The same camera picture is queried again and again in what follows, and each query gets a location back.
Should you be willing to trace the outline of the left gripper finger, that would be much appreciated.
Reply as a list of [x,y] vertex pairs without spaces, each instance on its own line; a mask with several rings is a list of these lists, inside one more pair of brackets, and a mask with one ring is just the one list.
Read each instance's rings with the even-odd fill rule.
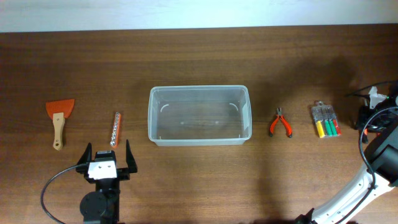
[[132,155],[129,140],[126,140],[126,163],[128,169],[137,169],[137,164],[134,156]]
[[79,161],[77,162],[77,165],[87,164],[87,163],[91,162],[91,158],[92,158],[92,145],[89,142],[84,153],[82,154]]

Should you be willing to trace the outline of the precision screwdriver set case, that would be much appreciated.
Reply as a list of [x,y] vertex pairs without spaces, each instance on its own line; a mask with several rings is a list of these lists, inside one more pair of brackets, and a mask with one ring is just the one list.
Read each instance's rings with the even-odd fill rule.
[[311,107],[311,112],[319,138],[334,138],[341,136],[336,113],[332,105],[316,101]]

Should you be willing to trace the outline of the orange-black long nose pliers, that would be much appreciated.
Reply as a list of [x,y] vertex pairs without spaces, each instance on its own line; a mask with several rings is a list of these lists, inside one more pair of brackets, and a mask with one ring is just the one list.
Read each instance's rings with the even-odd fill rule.
[[376,136],[379,136],[381,134],[381,130],[375,125],[369,125],[366,128],[363,128],[363,134],[361,140],[362,143],[367,144],[369,142],[368,133],[375,133]]

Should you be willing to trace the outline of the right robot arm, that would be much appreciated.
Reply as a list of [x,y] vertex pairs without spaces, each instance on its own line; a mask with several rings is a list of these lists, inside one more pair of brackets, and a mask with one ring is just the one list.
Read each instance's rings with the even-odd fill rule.
[[299,215],[294,223],[348,223],[377,197],[397,188],[397,81],[382,95],[370,86],[355,128],[363,160],[355,177],[332,199]]

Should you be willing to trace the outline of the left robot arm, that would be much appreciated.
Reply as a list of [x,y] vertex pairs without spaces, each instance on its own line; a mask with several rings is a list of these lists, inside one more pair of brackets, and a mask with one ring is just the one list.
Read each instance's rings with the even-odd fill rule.
[[129,180],[130,175],[137,172],[129,142],[126,143],[126,164],[125,168],[117,168],[114,151],[98,151],[92,155],[92,145],[87,145],[76,168],[88,183],[95,185],[95,191],[86,194],[80,202],[84,223],[118,223],[120,182]]

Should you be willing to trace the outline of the clear plastic container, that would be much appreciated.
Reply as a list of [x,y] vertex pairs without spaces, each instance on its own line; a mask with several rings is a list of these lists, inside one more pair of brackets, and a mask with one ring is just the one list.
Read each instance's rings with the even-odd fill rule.
[[242,145],[252,136],[249,91],[244,85],[153,87],[147,127],[157,146]]

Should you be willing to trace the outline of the orange socket bit rail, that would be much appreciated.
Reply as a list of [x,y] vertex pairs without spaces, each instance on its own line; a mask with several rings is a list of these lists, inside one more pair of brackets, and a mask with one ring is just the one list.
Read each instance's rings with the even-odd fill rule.
[[117,111],[117,112],[115,112],[115,115],[114,115],[111,140],[109,143],[109,145],[112,148],[116,148],[118,146],[120,126],[121,126],[121,114],[120,114],[120,112]]

